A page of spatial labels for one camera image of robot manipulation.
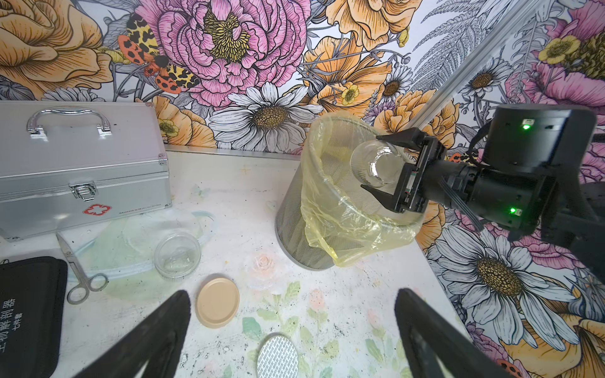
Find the mesh trash can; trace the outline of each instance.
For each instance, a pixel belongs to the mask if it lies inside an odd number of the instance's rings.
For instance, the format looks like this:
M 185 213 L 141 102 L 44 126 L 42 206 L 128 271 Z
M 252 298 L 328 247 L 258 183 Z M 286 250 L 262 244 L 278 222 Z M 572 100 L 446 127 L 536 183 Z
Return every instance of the mesh trash can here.
M 276 217 L 281 246 L 299 265 L 313 270 L 347 266 L 414 241 L 424 215 L 386 210 L 351 170 L 355 148 L 377 134 L 348 112 L 328 113 L 311 126 L 301 165 Z

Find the yellow flower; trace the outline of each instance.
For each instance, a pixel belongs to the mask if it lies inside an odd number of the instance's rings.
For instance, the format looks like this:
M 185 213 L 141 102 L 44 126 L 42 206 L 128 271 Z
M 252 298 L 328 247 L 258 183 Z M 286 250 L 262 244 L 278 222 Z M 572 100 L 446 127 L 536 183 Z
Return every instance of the yellow flower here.
M 569 55 L 580 47 L 580 40 L 574 36 L 555 38 L 538 54 L 538 59 L 548 64 L 561 63 L 565 55 Z
M 175 137 L 178 135 L 178 126 L 173 121 L 169 119 L 158 119 L 157 121 L 160 125 L 162 137 Z
M 401 33 L 399 33 L 399 36 L 397 37 L 397 43 L 399 44 L 399 47 L 405 46 L 405 44 L 408 42 L 408 39 L 410 39 L 410 27 L 409 26 L 407 28 L 403 29 L 401 31 Z
M 338 23 L 341 33 L 353 32 L 357 44 L 372 50 L 388 41 L 388 32 L 408 27 L 422 0 L 336 0 L 325 15 L 328 23 Z
M 427 206 L 427 213 L 422 222 L 422 228 L 418 235 L 416 235 L 416 241 L 420 248 L 426 250 L 435 243 L 438 237 L 441 236 L 441 230 L 445 225 L 445 208 L 443 205 L 429 201 Z
M 413 119 L 424 105 L 432 98 L 436 90 L 430 90 L 426 93 L 422 91 L 407 92 L 400 95 L 395 100 L 395 110 L 387 109 L 376 116 L 374 127 L 394 134 L 406 128 L 411 119 Z M 446 148 L 454 146 L 454 133 L 456 132 L 456 122 L 460 116 L 460 104 L 454 105 L 453 100 L 447 103 L 441 112 L 433 117 L 433 120 L 422 130 L 429 136 L 437 137 Z
M 532 273 L 547 281 L 553 282 L 560 287 L 563 283 L 550 278 Z M 574 296 L 580 296 L 577 289 L 573 290 Z M 570 314 L 567 302 L 557 302 L 543 299 L 546 306 L 567 323 L 573 329 L 580 343 L 570 344 L 563 341 L 565 350 L 558 351 L 542 340 L 526 320 L 523 326 L 535 339 L 537 348 L 521 340 L 518 345 L 500 343 L 506 352 L 513 358 L 523 363 L 523 366 L 533 374 L 532 377 L 543 378 L 599 378 L 605 377 L 605 364 L 602 356 L 605 353 L 605 324 L 580 316 Z
M 111 50 L 107 46 L 101 46 L 95 49 L 95 51 L 98 53 L 105 53 L 111 56 L 111 61 L 114 63 L 120 63 L 124 65 L 130 64 L 130 60 L 128 60 L 120 50 Z
M 37 99 L 57 88 L 99 89 L 113 80 L 111 57 L 93 50 L 101 30 L 70 0 L 0 3 L 0 75 Z
M 359 88 L 353 84 L 348 89 L 342 92 L 342 104 L 348 105 L 352 103 L 359 96 Z
M 391 72 L 391 65 L 377 64 L 378 61 L 371 56 L 361 59 L 358 53 L 362 50 L 363 47 L 357 45 L 355 37 L 342 40 L 322 38 L 313 50 L 305 53 L 304 61 L 318 62 L 318 70 L 313 78 L 320 81 L 323 88 L 320 86 L 315 94 L 306 96 L 302 102 L 322 105 L 325 112 L 347 110 L 363 117 L 374 92 L 377 95 L 376 101 L 382 98 L 383 83 Z M 347 57 L 329 60 L 336 54 Z M 310 86 L 309 81 L 305 80 L 304 83 Z
M 155 115 L 160 124 L 162 137 L 169 145 L 216 148 L 214 134 L 204 118 L 188 109 L 179 109 L 165 97 L 155 96 Z

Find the scissors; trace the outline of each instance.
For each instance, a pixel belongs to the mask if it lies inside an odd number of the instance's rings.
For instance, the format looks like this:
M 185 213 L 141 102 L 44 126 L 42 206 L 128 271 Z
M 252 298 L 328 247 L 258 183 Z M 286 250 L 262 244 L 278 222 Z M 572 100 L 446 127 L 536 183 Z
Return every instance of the scissors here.
M 61 251 L 63 251 L 63 254 L 65 255 L 65 259 L 67 260 L 67 262 L 69 262 L 71 269 L 76 274 L 76 278 L 79 282 L 77 286 L 72 288 L 67 293 L 67 302 L 69 304 L 80 304 L 83 301 L 86 301 L 86 298 L 88 298 L 88 295 L 90 294 L 90 292 L 100 292 L 101 290 L 103 290 L 105 288 L 105 286 L 107 286 L 108 283 L 110 283 L 110 279 L 107 278 L 107 276 L 104 275 L 103 273 L 98 273 L 98 274 L 92 276 L 91 278 L 86 277 L 86 274 L 84 273 L 84 269 L 82 269 L 80 262 L 78 262 L 76 256 L 71 251 L 71 248 L 69 247 L 69 245 L 67 244 L 65 239 L 63 239 L 63 237 L 61 235 L 59 235 L 58 233 L 57 233 L 57 240 L 59 241 L 59 246 L 61 247 Z M 93 280 L 97 277 L 103 278 L 104 282 L 103 282 L 103 285 L 101 285 L 100 287 L 94 288 Z M 79 288 L 84 289 L 84 292 L 85 292 L 84 297 L 82 299 L 78 299 L 77 301 L 74 301 L 71 297 L 73 296 L 73 293 Z

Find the red cross logo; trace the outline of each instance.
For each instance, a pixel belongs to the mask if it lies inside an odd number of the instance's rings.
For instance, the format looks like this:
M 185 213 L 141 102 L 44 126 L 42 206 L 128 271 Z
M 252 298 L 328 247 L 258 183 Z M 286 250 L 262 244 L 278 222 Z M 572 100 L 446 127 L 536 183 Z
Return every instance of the red cross logo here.
M 107 213 L 109 210 L 111 210 L 111 206 L 94 204 L 84 210 L 83 213 L 100 217 L 101 215 Z

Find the beige lid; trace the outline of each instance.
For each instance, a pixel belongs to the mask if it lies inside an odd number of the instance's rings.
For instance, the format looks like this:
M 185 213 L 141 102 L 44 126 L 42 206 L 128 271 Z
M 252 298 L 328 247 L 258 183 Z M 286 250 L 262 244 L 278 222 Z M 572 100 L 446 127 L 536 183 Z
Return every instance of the beige lid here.
M 208 328 L 229 323 L 240 306 L 240 292 L 228 278 L 220 277 L 204 285 L 197 296 L 197 318 Z

